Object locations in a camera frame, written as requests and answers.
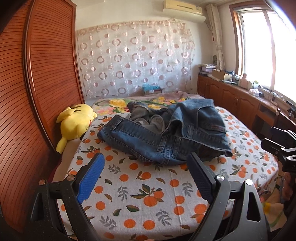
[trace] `plush toy ear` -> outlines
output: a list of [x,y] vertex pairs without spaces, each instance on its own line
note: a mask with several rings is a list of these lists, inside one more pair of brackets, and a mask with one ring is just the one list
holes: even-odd
[[71,109],[70,107],[67,108],[62,113],[59,114],[59,116],[57,117],[57,123],[60,123],[62,120],[71,116],[74,112],[75,112],[75,109]]

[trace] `louvered wooden door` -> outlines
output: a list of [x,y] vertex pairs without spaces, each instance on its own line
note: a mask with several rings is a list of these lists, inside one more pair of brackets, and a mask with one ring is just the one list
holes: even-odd
[[56,117],[83,102],[73,48],[75,8],[68,0],[29,0],[0,34],[0,203],[18,231],[38,181],[57,164]]
[[69,103],[84,102],[73,44],[75,11],[70,1],[35,0],[28,19],[26,57],[32,96],[53,146],[61,138],[58,113]]
[[38,180],[55,164],[26,90],[22,41],[29,8],[27,2],[0,35],[0,202],[6,222],[17,230]]

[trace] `yellow plush toy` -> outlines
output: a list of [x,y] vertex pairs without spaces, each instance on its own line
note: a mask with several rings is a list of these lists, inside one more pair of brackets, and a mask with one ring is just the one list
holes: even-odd
[[94,118],[96,118],[96,113],[87,104],[67,107],[60,113],[57,117],[57,123],[62,122],[62,139],[57,144],[56,151],[62,154],[67,141],[80,138],[86,132]]

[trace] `circle pattern curtain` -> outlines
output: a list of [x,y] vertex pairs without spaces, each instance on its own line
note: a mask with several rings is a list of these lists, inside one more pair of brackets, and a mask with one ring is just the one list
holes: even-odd
[[186,91],[195,45],[185,23],[166,20],[81,29],[76,49],[84,94],[104,98],[139,95],[145,83]]

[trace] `jeans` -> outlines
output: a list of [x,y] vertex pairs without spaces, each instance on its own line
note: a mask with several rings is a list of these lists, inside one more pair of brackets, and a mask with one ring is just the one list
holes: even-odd
[[232,156],[222,118],[211,99],[189,99],[154,110],[140,102],[128,103],[133,111],[143,108],[142,118],[162,116],[165,130],[154,133],[130,119],[115,115],[97,134],[108,145],[136,156],[143,162],[178,165],[195,152],[202,161],[225,154]]

